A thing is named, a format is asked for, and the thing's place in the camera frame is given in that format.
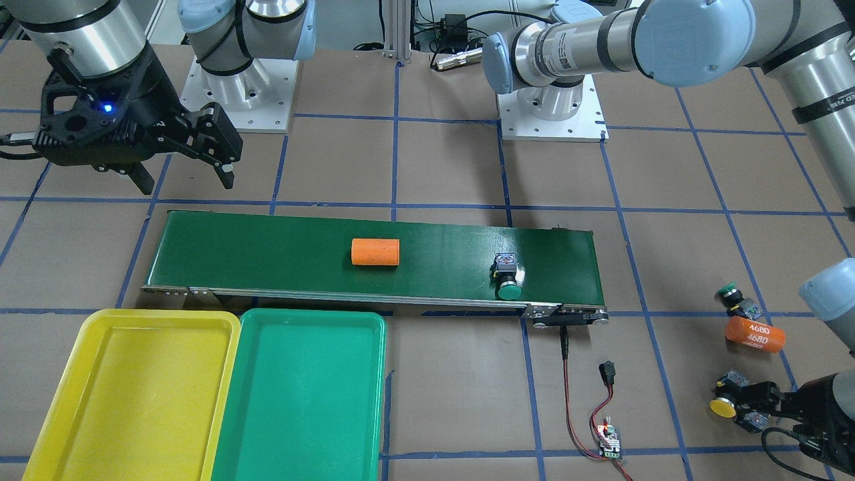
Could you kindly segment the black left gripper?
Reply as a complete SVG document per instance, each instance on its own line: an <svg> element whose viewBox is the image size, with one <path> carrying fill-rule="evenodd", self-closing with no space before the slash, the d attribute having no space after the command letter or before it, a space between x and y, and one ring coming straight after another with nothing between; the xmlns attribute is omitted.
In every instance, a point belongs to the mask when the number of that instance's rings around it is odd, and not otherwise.
<svg viewBox="0 0 855 481"><path fill-rule="evenodd" d="M761 381L733 387L729 395L742 409L763 409L763 430L793 420L794 431L810 441L800 442L803 454L854 475L853 371L807 381L793 393L782 391L774 381Z"/></svg>

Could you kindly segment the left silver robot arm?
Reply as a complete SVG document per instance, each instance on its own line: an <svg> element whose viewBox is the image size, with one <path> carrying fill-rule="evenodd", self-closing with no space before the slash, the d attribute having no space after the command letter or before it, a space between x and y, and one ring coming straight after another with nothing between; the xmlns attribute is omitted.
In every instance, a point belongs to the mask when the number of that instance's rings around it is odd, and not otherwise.
<svg viewBox="0 0 855 481"><path fill-rule="evenodd" d="M852 39L852 1L645 1L492 34L482 61L500 95L607 72L639 72L681 92L759 68L787 94L852 218Z"/></svg>

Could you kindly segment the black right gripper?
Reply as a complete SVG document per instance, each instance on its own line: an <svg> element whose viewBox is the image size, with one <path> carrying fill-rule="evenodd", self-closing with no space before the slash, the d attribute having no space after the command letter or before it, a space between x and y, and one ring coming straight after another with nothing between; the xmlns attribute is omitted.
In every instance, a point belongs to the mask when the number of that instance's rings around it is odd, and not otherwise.
<svg viewBox="0 0 855 481"><path fill-rule="evenodd" d="M68 49L54 48L47 59L53 70L41 92L35 152L59 166L129 165L129 179L150 196L155 180L143 161L178 145L180 154L214 168L223 188L233 188L240 134L218 103L184 108L152 48L95 78L73 66Z"/></svg>

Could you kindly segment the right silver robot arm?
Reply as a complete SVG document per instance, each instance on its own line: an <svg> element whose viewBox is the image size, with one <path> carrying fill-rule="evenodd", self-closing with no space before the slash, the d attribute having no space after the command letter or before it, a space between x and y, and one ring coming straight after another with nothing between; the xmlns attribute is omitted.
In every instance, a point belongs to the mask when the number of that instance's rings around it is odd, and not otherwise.
<svg viewBox="0 0 855 481"><path fill-rule="evenodd" d="M180 1L177 12L206 82L190 110L168 79L132 9L122 1L7 1L45 53L40 123L2 137L2 159L45 158L128 177L152 193L144 162L180 153L210 165L226 189L243 140L228 113L274 103L263 61L312 58L314 1Z"/></svg>

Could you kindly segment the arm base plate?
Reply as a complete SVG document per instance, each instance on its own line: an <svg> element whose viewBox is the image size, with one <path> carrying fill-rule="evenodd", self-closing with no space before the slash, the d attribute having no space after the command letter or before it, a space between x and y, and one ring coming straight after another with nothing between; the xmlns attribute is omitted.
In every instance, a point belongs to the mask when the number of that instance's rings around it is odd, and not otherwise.
<svg viewBox="0 0 855 481"><path fill-rule="evenodd" d="M180 99L192 112L217 102L240 133L286 134L300 67L294 60L254 59L244 72L217 76L192 63Z"/></svg>
<svg viewBox="0 0 855 481"><path fill-rule="evenodd" d="M575 86L498 95L502 137L512 141L601 142L610 138L594 76Z"/></svg>

